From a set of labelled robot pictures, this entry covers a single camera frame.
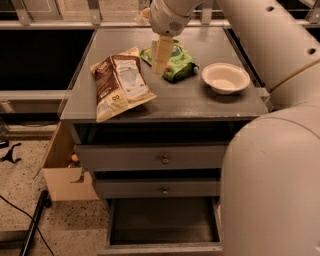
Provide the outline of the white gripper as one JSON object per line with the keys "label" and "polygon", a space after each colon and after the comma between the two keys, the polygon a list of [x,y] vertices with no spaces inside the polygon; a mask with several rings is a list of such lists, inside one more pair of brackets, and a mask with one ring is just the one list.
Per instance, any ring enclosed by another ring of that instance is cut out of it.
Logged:
{"label": "white gripper", "polygon": [[152,42],[153,73],[164,73],[174,48],[172,37],[180,35],[187,26],[190,10],[191,0],[152,0],[150,8],[144,8],[136,16],[138,25],[151,24],[154,33],[164,35]]}

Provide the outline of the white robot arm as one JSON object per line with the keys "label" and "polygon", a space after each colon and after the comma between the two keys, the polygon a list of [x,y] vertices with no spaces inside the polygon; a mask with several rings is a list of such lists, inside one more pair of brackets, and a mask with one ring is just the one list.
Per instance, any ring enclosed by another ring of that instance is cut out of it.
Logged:
{"label": "white robot arm", "polygon": [[277,0],[216,0],[275,110],[224,155],[223,256],[320,256],[320,43]]}

